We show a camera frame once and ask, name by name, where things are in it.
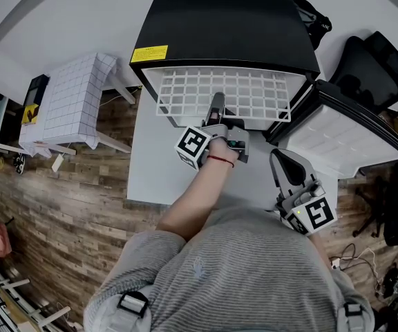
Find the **grid paper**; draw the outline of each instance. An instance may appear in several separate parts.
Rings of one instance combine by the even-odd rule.
[[[48,149],[35,146],[36,142],[85,142],[95,149],[102,86],[115,65],[116,58],[93,53],[51,72],[38,122],[21,127],[19,144],[31,156],[50,154]]]

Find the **red string bracelet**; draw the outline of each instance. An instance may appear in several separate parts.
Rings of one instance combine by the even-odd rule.
[[[231,166],[233,166],[233,168],[234,168],[234,164],[231,161],[225,160],[224,158],[219,158],[219,157],[213,156],[213,155],[208,155],[207,158],[213,158],[214,160],[220,160],[220,161],[223,161],[224,163],[231,163]]]

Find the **white box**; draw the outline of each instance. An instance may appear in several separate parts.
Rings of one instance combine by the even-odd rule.
[[[200,158],[210,138],[211,136],[208,133],[189,125],[185,128],[174,148],[182,161],[199,171]]]

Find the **white shelf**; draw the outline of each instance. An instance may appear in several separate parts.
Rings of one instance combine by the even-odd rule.
[[[158,92],[157,116],[171,116],[180,126],[200,126],[216,92],[225,94],[224,117],[244,120],[246,129],[289,122],[287,79],[297,78],[302,85],[301,75],[249,68],[186,66],[144,72]]]

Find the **black bag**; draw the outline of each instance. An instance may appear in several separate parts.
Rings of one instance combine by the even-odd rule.
[[[322,37],[332,30],[330,19],[318,12],[313,5],[306,0],[293,0],[302,22],[307,28],[314,50],[319,47]]]

